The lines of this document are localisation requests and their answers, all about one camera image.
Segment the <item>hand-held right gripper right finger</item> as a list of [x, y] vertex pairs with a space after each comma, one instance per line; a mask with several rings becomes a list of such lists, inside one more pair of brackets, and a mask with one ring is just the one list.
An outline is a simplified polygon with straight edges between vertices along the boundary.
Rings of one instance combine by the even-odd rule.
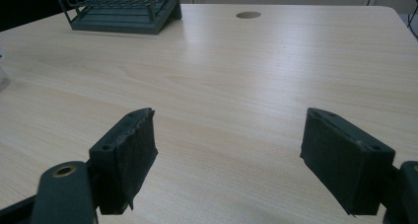
[[300, 157], [353, 215], [375, 215], [395, 151], [333, 112], [307, 110]]

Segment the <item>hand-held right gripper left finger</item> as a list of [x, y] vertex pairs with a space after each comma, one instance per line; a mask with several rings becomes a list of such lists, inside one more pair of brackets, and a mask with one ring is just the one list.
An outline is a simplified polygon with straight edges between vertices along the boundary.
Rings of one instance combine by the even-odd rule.
[[151, 108], [128, 113], [89, 150], [94, 205], [101, 214], [121, 215], [133, 208], [158, 155], [154, 114]]

